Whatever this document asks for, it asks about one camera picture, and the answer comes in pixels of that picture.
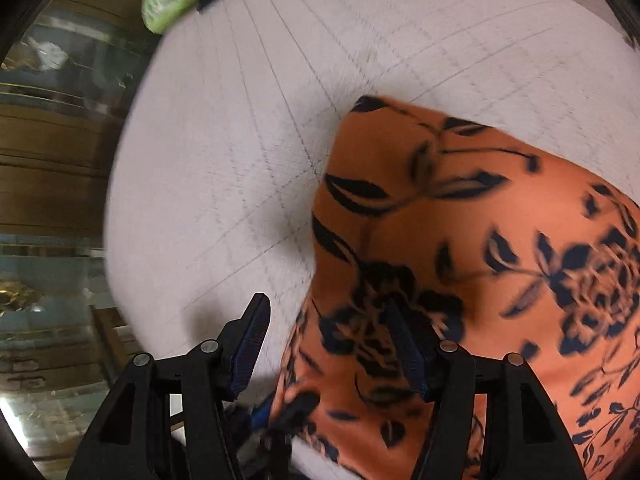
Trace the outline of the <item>orange black floral garment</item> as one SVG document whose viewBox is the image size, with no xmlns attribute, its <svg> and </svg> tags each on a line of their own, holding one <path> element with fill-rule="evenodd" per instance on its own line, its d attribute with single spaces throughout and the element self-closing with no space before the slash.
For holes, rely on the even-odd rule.
<svg viewBox="0 0 640 480">
<path fill-rule="evenodd" d="M 405 479 L 432 407 L 390 324 L 476 356 L 520 354 L 585 474 L 639 437 L 639 208 L 611 183 L 507 133 L 363 96 L 334 140 L 311 214 L 316 272 L 270 417 L 365 479 Z"/>
</svg>

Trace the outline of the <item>dark wooden glass door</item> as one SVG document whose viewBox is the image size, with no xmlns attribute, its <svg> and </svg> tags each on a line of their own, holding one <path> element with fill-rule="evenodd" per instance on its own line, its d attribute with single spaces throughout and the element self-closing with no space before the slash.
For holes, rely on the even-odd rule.
<svg viewBox="0 0 640 480">
<path fill-rule="evenodd" d="M 111 295 L 107 188 L 157 47 L 141 0 L 1 0 L 1 437 L 62 479 L 139 345 Z"/>
</svg>

